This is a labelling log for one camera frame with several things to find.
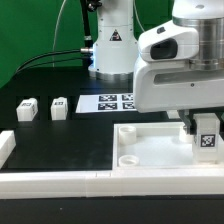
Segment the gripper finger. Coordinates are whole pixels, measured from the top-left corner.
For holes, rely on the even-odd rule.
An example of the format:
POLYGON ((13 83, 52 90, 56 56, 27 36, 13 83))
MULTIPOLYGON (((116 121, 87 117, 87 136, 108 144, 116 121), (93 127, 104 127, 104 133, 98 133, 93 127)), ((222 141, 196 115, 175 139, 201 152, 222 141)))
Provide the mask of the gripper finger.
POLYGON ((189 110, 179 110, 178 115, 184 123, 184 131, 188 135, 195 135, 197 133, 197 124, 193 119, 193 114, 189 110))
POLYGON ((219 112, 217 117, 220 121, 220 133, 224 133, 224 112, 219 112))

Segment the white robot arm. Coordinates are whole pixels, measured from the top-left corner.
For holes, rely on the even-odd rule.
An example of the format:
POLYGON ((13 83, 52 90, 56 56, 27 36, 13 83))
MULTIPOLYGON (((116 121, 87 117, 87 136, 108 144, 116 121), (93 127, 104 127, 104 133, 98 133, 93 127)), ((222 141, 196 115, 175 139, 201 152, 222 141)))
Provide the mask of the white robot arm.
POLYGON ((194 115, 224 113, 224 0, 174 0, 172 19, 138 38, 123 27, 121 0, 88 7, 98 12, 99 28, 91 76, 132 76, 137 111, 176 110, 190 134, 194 115))

